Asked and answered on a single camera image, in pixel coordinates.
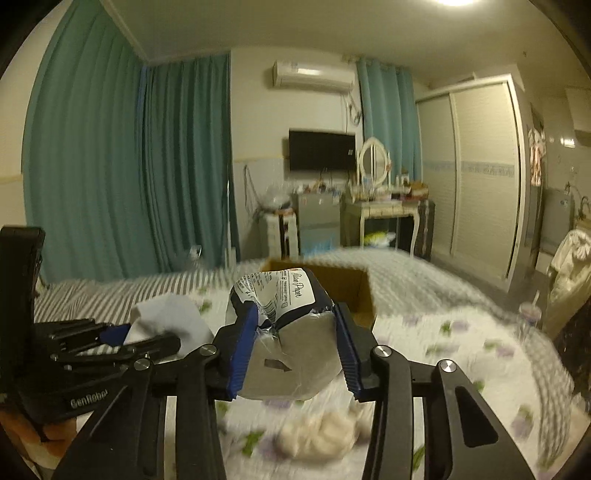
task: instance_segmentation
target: white cabinet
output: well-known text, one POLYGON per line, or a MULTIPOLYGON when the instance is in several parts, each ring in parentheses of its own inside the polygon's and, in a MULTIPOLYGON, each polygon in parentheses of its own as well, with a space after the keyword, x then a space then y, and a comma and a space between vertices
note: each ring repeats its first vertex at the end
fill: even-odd
POLYGON ((520 206, 529 192, 529 148, 513 80, 465 82, 431 92, 417 106, 423 181, 435 202, 433 255, 508 290, 525 248, 527 209, 520 206))
POLYGON ((456 214, 456 142, 449 95, 418 104, 423 181, 436 204, 432 254, 449 255, 456 214))

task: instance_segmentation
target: ceiling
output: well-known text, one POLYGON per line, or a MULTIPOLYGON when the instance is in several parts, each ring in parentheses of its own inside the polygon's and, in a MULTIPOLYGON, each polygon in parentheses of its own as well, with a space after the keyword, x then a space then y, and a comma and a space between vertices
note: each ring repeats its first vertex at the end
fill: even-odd
POLYGON ((591 81, 528 0, 103 0, 151 63, 236 46, 286 46, 376 57, 425 84, 516 63, 538 96, 591 81))

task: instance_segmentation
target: hanging clothes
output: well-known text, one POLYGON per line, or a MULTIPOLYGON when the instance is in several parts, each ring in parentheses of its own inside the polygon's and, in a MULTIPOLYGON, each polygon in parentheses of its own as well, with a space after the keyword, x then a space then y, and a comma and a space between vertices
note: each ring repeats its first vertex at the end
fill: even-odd
POLYGON ((532 128, 528 136, 530 139, 531 185, 541 187, 542 163, 546 155, 546 134, 544 131, 539 132, 532 128))

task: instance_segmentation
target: metal screw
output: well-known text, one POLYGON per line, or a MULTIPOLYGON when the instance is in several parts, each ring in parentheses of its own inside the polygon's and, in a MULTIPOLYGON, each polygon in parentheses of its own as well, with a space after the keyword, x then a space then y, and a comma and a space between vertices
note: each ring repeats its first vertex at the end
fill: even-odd
POLYGON ((203 356, 212 356, 212 355, 215 355, 216 352, 217 352, 216 346, 211 343, 207 343, 207 344, 199 347, 199 353, 203 356))
POLYGON ((457 365, 452 360, 441 360, 439 362, 439 368, 444 372, 450 374, 456 371, 457 365))
POLYGON ((392 349, 386 345, 378 345, 376 348, 374 348, 374 353, 377 356, 387 357, 392 355, 392 349))
POLYGON ((138 358, 134 362, 134 368, 138 371, 146 370, 150 368, 150 360, 148 358, 138 358))

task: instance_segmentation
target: television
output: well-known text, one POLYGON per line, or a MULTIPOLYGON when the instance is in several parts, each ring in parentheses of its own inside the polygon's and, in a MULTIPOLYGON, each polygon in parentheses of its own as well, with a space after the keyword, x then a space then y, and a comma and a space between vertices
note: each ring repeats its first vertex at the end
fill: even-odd
POLYGON ((290 170, 355 171, 355 135, 290 130, 290 170))

